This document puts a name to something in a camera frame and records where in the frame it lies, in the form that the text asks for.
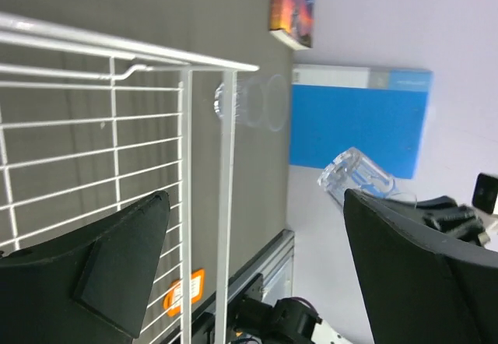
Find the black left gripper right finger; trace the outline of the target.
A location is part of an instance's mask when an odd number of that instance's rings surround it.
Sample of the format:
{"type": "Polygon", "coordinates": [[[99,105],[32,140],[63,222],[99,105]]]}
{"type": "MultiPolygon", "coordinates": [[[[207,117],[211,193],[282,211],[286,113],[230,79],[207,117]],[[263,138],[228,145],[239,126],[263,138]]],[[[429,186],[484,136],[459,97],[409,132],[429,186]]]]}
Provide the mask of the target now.
{"type": "Polygon", "coordinates": [[[426,226],[409,204],[349,189],[344,220],[377,343],[495,343],[497,254],[426,226]]]}

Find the aluminium rail frame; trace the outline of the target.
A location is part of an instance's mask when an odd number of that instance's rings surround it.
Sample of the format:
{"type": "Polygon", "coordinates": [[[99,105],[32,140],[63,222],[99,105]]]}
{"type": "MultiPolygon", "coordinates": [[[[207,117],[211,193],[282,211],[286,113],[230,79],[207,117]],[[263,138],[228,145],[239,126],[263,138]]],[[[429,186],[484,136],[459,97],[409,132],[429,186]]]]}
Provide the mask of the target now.
{"type": "Polygon", "coordinates": [[[293,293],[294,245],[292,230],[282,230],[271,239],[229,279],[228,301],[234,300],[257,275],[262,276],[262,282],[256,295],[260,295],[264,303],[274,305],[277,300],[290,297],[293,293]]]}

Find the blue folder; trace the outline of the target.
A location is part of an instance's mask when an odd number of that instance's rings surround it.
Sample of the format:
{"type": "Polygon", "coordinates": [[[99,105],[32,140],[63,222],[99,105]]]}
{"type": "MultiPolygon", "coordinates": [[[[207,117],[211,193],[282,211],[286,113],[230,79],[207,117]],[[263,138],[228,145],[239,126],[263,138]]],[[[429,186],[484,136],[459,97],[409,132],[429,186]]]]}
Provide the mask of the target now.
{"type": "Polygon", "coordinates": [[[324,169],[355,147],[388,173],[413,178],[432,83],[426,69],[295,65],[290,164],[324,169]]]}

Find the clear glass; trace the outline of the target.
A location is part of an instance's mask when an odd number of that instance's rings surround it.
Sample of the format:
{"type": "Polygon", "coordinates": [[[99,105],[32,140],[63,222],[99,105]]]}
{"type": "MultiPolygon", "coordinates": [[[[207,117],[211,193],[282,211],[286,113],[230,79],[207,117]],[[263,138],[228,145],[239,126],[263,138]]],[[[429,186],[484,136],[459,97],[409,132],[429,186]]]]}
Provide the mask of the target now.
{"type": "Polygon", "coordinates": [[[344,206],[347,189],[412,207],[416,207],[418,202],[416,195],[406,189],[401,181],[355,147],[337,155],[322,171],[317,183],[341,207],[344,206]]]}
{"type": "Polygon", "coordinates": [[[237,80],[235,122],[279,132],[289,117],[290,90],[283,75],[243,76],[237,80]]]}

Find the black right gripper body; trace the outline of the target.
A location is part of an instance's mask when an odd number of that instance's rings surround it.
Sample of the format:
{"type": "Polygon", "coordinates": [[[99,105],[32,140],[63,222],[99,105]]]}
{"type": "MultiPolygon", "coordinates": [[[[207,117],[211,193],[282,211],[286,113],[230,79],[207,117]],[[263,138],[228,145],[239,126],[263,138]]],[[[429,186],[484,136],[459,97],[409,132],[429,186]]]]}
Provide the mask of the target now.
{"type": "Polygon", "coordinates": [[[424,224],[433,230],[462,240],[485,245],[486,228],[476,211],[466,205],[459,205],[448,196],[416,203],[424,224]]]}

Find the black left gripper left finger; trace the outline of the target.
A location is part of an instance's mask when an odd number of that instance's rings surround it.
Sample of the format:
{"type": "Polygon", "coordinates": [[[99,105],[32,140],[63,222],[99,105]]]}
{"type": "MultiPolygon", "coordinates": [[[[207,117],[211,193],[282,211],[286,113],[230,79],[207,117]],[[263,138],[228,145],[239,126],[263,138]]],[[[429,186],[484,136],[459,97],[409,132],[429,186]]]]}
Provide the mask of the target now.
{"type": "Polygon", "coordinates": [[[170,218],[165,191],[1,257],[3,343],[131,343],[170,218]]]}

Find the Jane Eyre paperback book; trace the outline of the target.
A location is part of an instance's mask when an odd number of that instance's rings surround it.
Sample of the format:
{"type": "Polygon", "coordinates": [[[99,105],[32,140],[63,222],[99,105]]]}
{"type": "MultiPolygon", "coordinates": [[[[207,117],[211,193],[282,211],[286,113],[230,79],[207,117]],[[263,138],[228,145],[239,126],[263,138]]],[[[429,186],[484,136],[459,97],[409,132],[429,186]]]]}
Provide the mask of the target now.
{"type": "Polygon", "coordinates": [[[312,47],[314,0],[271,0],[269,32],[293,49],[312,47]]]}

